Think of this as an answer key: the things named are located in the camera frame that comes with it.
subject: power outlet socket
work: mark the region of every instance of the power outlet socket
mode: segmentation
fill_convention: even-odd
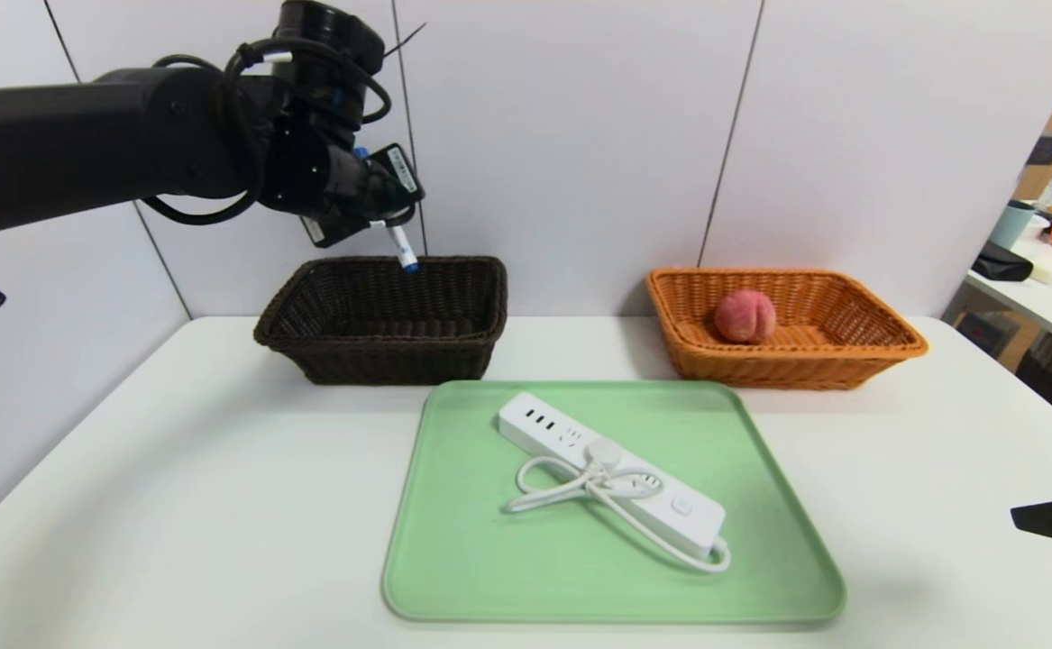
[[[599,432],[558,410],[530,393],[519,393],[498,412],[498,431],[530,455],[558,457],[579,469],[586,468],[586,448],[602,438]],[[707,560],[722,532],[727,510],[673,475],[634,455],[628,449],[621,452],[620,469],[649,469],[662,476],[662,492],[641,499],[618,499],[642,525],[649,527],[666,542],[691,557]],[[559,475],[570,480],[573,475]],[[658,478],[635,478],[633,485],[622,488],[644,488],[638,481],[653,486]]]

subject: peach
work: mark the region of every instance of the peach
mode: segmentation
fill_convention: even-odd
[[[719,332],[735,343],[761,343],[777,325],[773,303],[760,291],[741,290],[723,299],[714,311]]]

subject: green tray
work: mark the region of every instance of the green tray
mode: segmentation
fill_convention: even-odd
[[[688,570],[595,502],[502,513],[521,495],[513,475],[529,457],[498,432],[498,410],[522,390],[719,501],[730,570]],[[701,381],[436,387],[382,590],[406,620],[476,623],[811,623],[847,599],[739,398]]]

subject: wicker basket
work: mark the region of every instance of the wicker basket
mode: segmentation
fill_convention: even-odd
[[[826,270],[659,269],[646,277],[674,369],[730,386],[848,389],[926,341],[866,287]],[[778,327],[760,345],[724,340],[714,327],[723,297],[769,296]]]
[[[506,324],[506,268],[494,258],[308,262],[262,313],[254,339],[319,385],[437,385],[481,379]]]

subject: dark brown wicker basket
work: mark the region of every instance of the dark brown wicker basket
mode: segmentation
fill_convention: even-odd
[[[481,379],[506,325],[506,268],[489,256],[390,256],[303,264],[254,339],[319,385],[431,386]]]

